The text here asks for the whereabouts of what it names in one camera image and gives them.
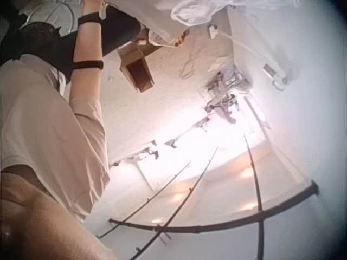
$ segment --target metal rod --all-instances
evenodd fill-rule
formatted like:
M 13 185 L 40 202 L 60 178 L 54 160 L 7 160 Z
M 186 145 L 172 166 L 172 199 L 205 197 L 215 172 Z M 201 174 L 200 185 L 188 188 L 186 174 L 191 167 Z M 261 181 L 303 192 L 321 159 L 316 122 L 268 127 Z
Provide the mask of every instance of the metal rod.
M 280 214 L 284 211 L 291 209 L 292 207 L 298 205 L 299 203 L 305 201 L 310 196 L 318 194 L 318 186 L 315 182 L 311 182 L 311 185 L 300 191 L 295 196 L 289 198 L 288 200 L 282 202 L 281 204 L 274 206 L 268 210 L 263 210 L 254 215 L 240 218 L 237 220 L 231 220 L 228 222 L 204 225 L 204 226 L 168 226 L 168 227 L 159 227 L 159 226 L 151 226 L 151 225 L 140 225 L 134 223 L 127 223 L 118 220 L 111 219 L 110 222 L 128 226 L 130 228 L 143 229 L 149 231 L 162 231 L 165 233 L 189 233 L 189 234 L 197 234 L 197 233 L 205 233 L 205 232 L 213 232 L 213 231 L 222 231 L 227 229 L 239 228 L 241 226 L 258 223 L 260 221 L 264 221 L 268 218 L 271 218 L 277 214 Z
M 138 209 L 136 209 L 133 213 L 131 213 L 129 216 L 127 216 L 122 222 L 126 222 L 128 219 L 130 219 L 131 217 L 133 217 L 136 213 L 138 213 L 141 209 L 143 209 L 149 202 L 151 202 L 155 197 L 157 197 L 166 187 L 168 187 L 170 185 L 170 183 L 172 183 L 172 181 L 174 179 L 177 178 L 177 176 L 179 176 L 190 164 L 191 161 L 189 161 L 183 168 L 182 170 L 180 170 L 178 173 L 176 173 L 174 175 L 174 177 L 171 178 L 171 180 L 169 180 L 168 183 L 165 184 L 164 187 L 162 187 L 159 191 L 157 191 L 156 194 L 154 194 L 150 199 L 147 199 L 147 201 L 142 205 L 140 206 Z M 105 233 L 103 233 L 101 236 L 97 236 L 98 239 L 100 238 L 103 238 L 105 236 L 107 236 L 109 233 L 111 233 L 113 230 L 115 230 L 117 227 L 119 227 L 120 224 L 117 224 L 116 226 L 114 226 L 113 228 L 109 229 L 108 231 L 106 231 Z
M 264 221 L 259 221 L 258 252 L 256 254 L 256 260 L 263 260 L 264 258 L 264 236 Z
M 165 223 L 165 225 L 163 227 L 160 227 L 160 230 L 152 237 L 151 240 L 149 240 L 147 242 L 147 244 L 145 244 L 145 246 L 143 248 L 141 248 L 132 258 L 131 260 L 135 260 L 137 259 L 140 255 L 142 255 L 142 253 L 160 236 L 160 234 L 163 232 L 162 229 L 168 227 L 168 225 L 172 222 L 172 220 L 176 217 L 176 215 L 180 212 L 180 210 L 182 209 L 182 207 L 184 206 L 184 204 L 187 202 L 187 200 L 189 199 L 190 195 L 193 193 L 194 189 L 196 188 L 196 186 L 199 184 L 200 180 L 202 179 L 202 177 L 205 175 L 207 168 L 210 166 L 211 161 L 213 160 L 213 157 L 215 156 L 216 152 L 218 150 L 218 147 L 216 147 L 216 150 L 214 151 L 211 159 L 208 161 L 207 166 L 205 167 L 204 171 L 200 174 L 199 178 L 196 180 L 194 186 L 192 188 L 189 189 L 189 193 L 187 194 L 187 196 L 184 198 L 184 200 L 182 201 L 182 203 L 178 206 L 178 208 L 176 209 L 176 211 L 172 214 L 172 216 L 169 218 L 169 220 Z
M 159 239 L 163 242 L 163 244 L 164 244 L 165 246 L 167 246 L 166 242 L 164 241 L 164 239 L 162 239 L 161 236 L 159 236 Z
M 256 170 L 254 166 L 254 160 L 252 153 L 250 152 L 249 144 L 246 138 L 246 135 L 243 135 L 246 145 L 247 145 L 247 151 L 250 159 L 250 165 L 252 166 L 253 169 L 253 177 L 254 177 L 254 183 L 255 183 L 255 191 L 256 191 L 256 200 L 258 201 L 258 211 L 262 211 L 262 202 L 261 202 L 261 196 L 260 196 L 260 188 L 259 188 L 259 182 L 258 182 L 258 176 L 256 175 Z

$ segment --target hand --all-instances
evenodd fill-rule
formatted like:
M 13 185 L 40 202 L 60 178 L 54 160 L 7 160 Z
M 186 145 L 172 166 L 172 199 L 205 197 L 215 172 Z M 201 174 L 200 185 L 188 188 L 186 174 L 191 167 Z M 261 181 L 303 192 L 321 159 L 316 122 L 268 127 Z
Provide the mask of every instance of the hand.
M 104 6 L 104 0 L 83 0 L 83 14 L 100 12 Z

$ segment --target wire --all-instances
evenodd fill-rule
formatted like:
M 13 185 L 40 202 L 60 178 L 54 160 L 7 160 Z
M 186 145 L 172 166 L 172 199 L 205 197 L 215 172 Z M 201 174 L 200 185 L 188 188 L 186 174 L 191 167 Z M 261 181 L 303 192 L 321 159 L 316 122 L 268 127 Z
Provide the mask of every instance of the wire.
M 195 73 L 195 61 L 196 59 L 198 58 L 198 55 L 200 53 L 200 51 L 204 48 L 203 46 L 201 48 L 199 48 L 195 53 L 194 53 L 194 50 L 195 50 L 195 45 L 196 45 L 196 35 L 193 35 L 194 36 L 194 41 L 192 43 L 192 47 L 191 49 L 189 50 L 189 58 L 188 60 L 185 62 L 185 64 L 183 65 L 183 68 L 180 72 L 180 78 L 183 79 L 183 80 L 186 80 L 190 77 L 192 77 Z

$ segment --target sleeve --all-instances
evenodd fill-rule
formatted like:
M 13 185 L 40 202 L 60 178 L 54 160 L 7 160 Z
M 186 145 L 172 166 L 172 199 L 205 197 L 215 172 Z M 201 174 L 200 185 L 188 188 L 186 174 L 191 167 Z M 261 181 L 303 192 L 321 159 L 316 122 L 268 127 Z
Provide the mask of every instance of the sleeve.
M 102 163 L 108 168 L 106 134 L 99 100 L 74 98 L 70 106 Z

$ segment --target light fixture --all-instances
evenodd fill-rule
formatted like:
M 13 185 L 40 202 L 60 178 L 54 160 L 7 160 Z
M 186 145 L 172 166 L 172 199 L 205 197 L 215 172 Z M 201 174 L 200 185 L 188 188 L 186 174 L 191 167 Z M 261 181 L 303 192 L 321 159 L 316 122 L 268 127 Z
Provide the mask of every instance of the light fixture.
M 184 193 L 177 193 L 175 194 L 175 196 L 173 197 L 172 201 L 173 202 L 178 202 L 180 201 L 181 199 L 183 199 L 184 197 Z
M 160 218 L 152 220 L 152 224 L 159 224 L 161 222 L 163 222 L 163 221 Z
M 248 203 L 241 208 L 241 211 L 242 210 L 252 210 L 253 208 L 255 208 L 257 206 L 258 206 L 258 204 L 256 202 Z
M 249 178 L 254 175 L 253 169 L 251 167 L 245 168 L 241 173 L 242 178 Z

